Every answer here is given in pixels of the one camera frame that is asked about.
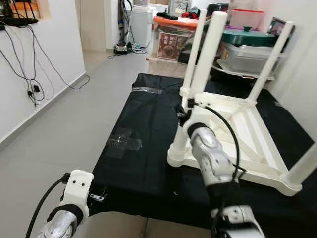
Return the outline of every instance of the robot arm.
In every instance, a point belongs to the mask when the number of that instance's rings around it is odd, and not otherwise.
[[[213,219],[225,204],[216,226],[217,237],[264,238],[251,208],[243,199],[238,181],[232,182],[234,167],[214,132],[206,125],[196,123],[189,127],[188,134],[192,154],[200,165],[210,198]],[[87,198],[93,178],[92,173],[85,171],[71,172],[63,201],[51,212],[38,238],[71,238],[74,235],[77,226],[89,216]],[[90,197],[101,198],[93,194]]]
[[[232,181],[234,167],[214,132],[203,123],[189,127],[192,154],[198,161],[211,203],[211,217],[220,207],[218,237],[265,238],[252,209],[243,199],[238,181]]]
[[[38,238],[71,238],[74,235],[77,226],[89,216],[87,197],[93,178],[92,173],[82,170],[71,172],[63,201],[51,212]]]

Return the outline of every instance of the green pot lid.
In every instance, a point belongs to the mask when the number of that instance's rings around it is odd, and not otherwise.
[[[245,30],[225,29],[221,40],[246,46],[274,46],[277,40],[272,34],[249,30],[250,27],[245,27]]]

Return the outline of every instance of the clear plastic container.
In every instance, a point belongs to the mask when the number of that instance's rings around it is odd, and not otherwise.
[[[243,29],[244,26],[250,26],[258,29],[263,15],[263,11],[234,9],[231,12],[230,27]]]
[[[221,58],[226,60],[226,64],[230,71],[249,72],[259,74],[268,57],[270,56],[273,47],[255,47],[255,46],[234,46],[233,44],[222,43],[223,51]],[[280,53],[275,66],[272,69],[272,75],[285,59],[285,54]]]
[[[153,22],[151,56],[177,61],[186,40],[195,32],[198,20],[179,17],[175,21],[156,16]]]

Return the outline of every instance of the power adapter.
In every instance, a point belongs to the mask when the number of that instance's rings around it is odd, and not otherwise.
[[[40,91],[40,87],[38,85],[33,85],[34,92],[38,93]]]

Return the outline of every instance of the electrical wire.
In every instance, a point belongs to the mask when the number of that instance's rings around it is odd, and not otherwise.
[[[18,14],[19,16],[25,18],[25,17],[24,17],[23,15],[21,15],[20,13],[15,13],[15,14]],[[37,42],[39,48],[41,49],[41,51],[43,52],[43,54],[45,55],[45,57],[46,57],[47,60],[49,61],[49,63],[50,63],[50,65],[51,65],[51,67],[53,68],[53,70],[57,73],[57,75],[60,77],[61,81],[62,81],[65,85],[67,85],[67,86],[70,87],[71,89],[79,90],[79,89],[81,89],[83,86],[85,86],[85,85],[90,81],[90,76],[89,76],[89,75],[86,75],[87,81],[86,81],[84,84],[82,84],[80,87],[76,88],[76,87],[73,87],[73,86],[69,85],[69,84],[63,79],[63,77],[61,76],[61,74],[58,72],[58,70],[57,70],[57,69],[55,68],[55,66],[53,65],[53,63],[52,63],[51,59],[49,58],[49,56],[47,55],[47,53],[44,51],[43,47],[41,46],[41,44],[40,44],[40,42],[39,42],[39,40],[38,40],[38,38],[37,38],[37,36],[36,36],[35,33],[34,33],[34,30],[33,30],[32,26],[30,26],[29,24],[26,24],[25,26],[19,27],[19,28],[26,28],[26,27],[29,29],[29,31],[31,31],[31,33],[33,34],[33,38],[36,40],[36,42]],[[34,51],[33,61],[34,61],[34,70],[35,70],[35,61],[36,61],[36,60],[35,60],[35,46],[34,46],[34,41],[33,41],[33,51]],[[0,49],[0,53],[3,55],[3,57],[5,58],[5,60],[7,61],[7,63],[8,63],[9,66],[11,67],[11,69],[13,70],[13,72],[14,72],[17,76],[19,76],[19,77],[24,78],[24,79],[27,80],[26,77],[23,77],[23,76],[19,75],[19,74],[14,70],[14,68],[12,67],[12,65],[11,65],[10,62],[9,62],[9,60],[8,60],[7,57],[4,55],[4,53],[3,53],[3,51],[2,51],[1,49]]]
[[[64,78],[61,76],[61,74],[58,72],[58,70],[55,68],[55,66],[53,65],[53,63],[52,63],[50,57],[47,55],[47,53],[46,53],[46,52],[44,51],[44,49],[42,48],[42,46],[41,46],[41,44],[40,44],[40,42],[39,42],[37,36],[36,36],[35,33],[34,33],[34,30],[33,30],[32,26],[30,26],[30,25],[28,24],[27,27],[28,27],[28,29],[32,32],[32,34],[33,34],[33,36],[34,36],[34,38],[35,38],[35,40],[36,40],[36,42],[37,42],[39,48],[41,49],[41,51],[43,52],[43,54],[45,55],[45,57],[46,57],[47,60],[49,61],[51,67],[53,68],[53,70],[56,72],[56,74],[59,76],[59,78],[61,79],[61,81],[62,81],[65,85],[67,85],[67,86],[68,86],[69,88],[71,88],[71,89],[79,90],[79,89],[81,89],[82,87],[84,87],[87,83],[89,83],[89,81],[90,81],[90,76],[89,76],[89,75],[86,75],[87,81],[86,81],[84,84],[82,84],[80,87],[75,88],[75,87],[71,86],[70,84],[68,84],[68,83],[64,80]]]
[[[48,195],[50,194],[50,192],[59,184],[62,182],[62,178],[60,178],[59,180],[57,180],[48,190],[47,192],[43,195],[43,197],[41,198],[39,204],[37,205],[34,213],[33,213],[33,216],[32,216],[32,219],[30,221],[30,224],[29,224],[29,227],[28,227],[28,230],[26,232],[26,235],[25,235],[25,238],[30,238],[30,235],[31,235],[31,232],[32,232],[32,229],[33,229],[33,226],[34,226],[34,223],[35,223],[35,220],[36,220],[36,217],[40,211],[40,208],[41,206],[43,205],[44,201],[46,200],[46,198],[48,197]]]
[[[23,44],[22,44],[22,41],[20,39],[20,37],[18,36],[18,34],[15,32],[15,30],[13,29],[12,26],[6,24],[5,22],[3,21],[0,21],[2,24],[6,25],[13,33],[14,35],[16,36],[16,38],[19,40],[19,43],[20,43],[20,46],[21,46],[21,49],[22,49],[22,67],[23,67],[23,70],[25,70],[24,68],[24,62],[25,62],[25,58],[24,58],[24,47],[23,47]]]
[[[204,108],[210,112],[212,112],[213,114],[215,114],[218,118],[220,118],[224,124],[227,126],[227,128],[229,129],[231,135],[232,135],[232,138],[234,140],[234,144],[235,144],[235,147],[236,147],[236,164],[234,165],[235,167],[235,170],[234,172],[232,173],[232,180],[228,186],[228,190],[227,190],[227,195],[225,196],[224,200],[222,201],[222,204],[221,204],[221,207],[219,207],[218,209],[218,212],[212,222],[212,225],[211,225],[211,237],[214,238],[216,237],[216,226],[217,226],[217,223],[218,223],[218,220],[220,219],[221,215],[222,215],[222,212],[225,208],[225,204],[226,204],[226,197],[228,197],[228,192],[229,190],[231,189],[231,186],[235,183],[235,179],[237,178],[237,175],[238,175],[238,169],[242,169],[240,167],[240,148],[239,148],[239,143],[238,143],[238,139],[237,139],[237,136],[236,134],[234,133],[234,130],[232,129],[231,125],[229,124],[229,122],[217,111],[215,111],[214,109],[210,108],[210,107],[202,107],[201,105],[199,105],[198,103],[195,103],[194,105],[196,106],[199,106],[201,108]],[[238,179],[246,172],[245,169],[243,169],[244,171],[241,173],[241,175],[238,177]]]
[[[24,67],[22,67],[22,64],[21,64],[21,60],[17,54],[17,51],[16,51],[16,48],[15,48],[15,45],[14,45],[14,42],[13,42],[13,39],[11,37],[11,35],[9,34],[9,32],[5,29],[5,32],[6,34],[8,35],[9,39],[10,39],[10,42],[11,42],[11,45],[12,45],[12,48],[13,48],[13,51],[14,51],[14,54],[15,54],[15,57],[18,61],[18,64],[20,66],[20,70],[22,72],[22,75],[20,75],[12,66],[12,64],[10,63],[10,61],[8,60],[8,58],[5,56],[4,52],[0,49],[0,53],[2,54],[2,56],[4,57],[4,59],[7,61],[7,63],[9,64],[10,68],[12,69],[12,71],[17,75],[19,76],[20,78],[23,78],[26,83],[27,83],[27,94],[28,94],[28,97],[29,99],[32,101],[32,103],[34,104],[34,107],[36,107],[36,102],[37,101],[41,101],[45,98],[45,93],[44,93],[44,90],[41,86],[41,84],[39,83],[39,81],[37,81],[35,79],[36,77],[36,67],[35,67],[35,38],[33,37],[33,41],[32,41],[32,46],[33,46],[33,71],[34,71],[34,76],[32,78],[27,78],[26,76],[26,73],[24,71]],[[42,92],[42,97],[40,99],[36,98],[35,97],[35,94],[34,94],[34,82],[36,82],[36,84],[41,88],[41,92]]]
[[[45,75],[46,79],[48,80],[48,82],[50,83],[51,87],[52,87],[52,95],[49,98],[45,98],[46,100],[50,100],[53,98],[53,96],[55,95],[55,88],[53,86],[53,83],[50,79],[50,77],[48,76],[48,74],[46,73],[45,69],[43,68],[43,66],[41,65],[41,63],[39,62],[39,60],[37,59],[36,55],[35,55],[35,61],[38,63],[40,69],[42,70],[43,74]]]

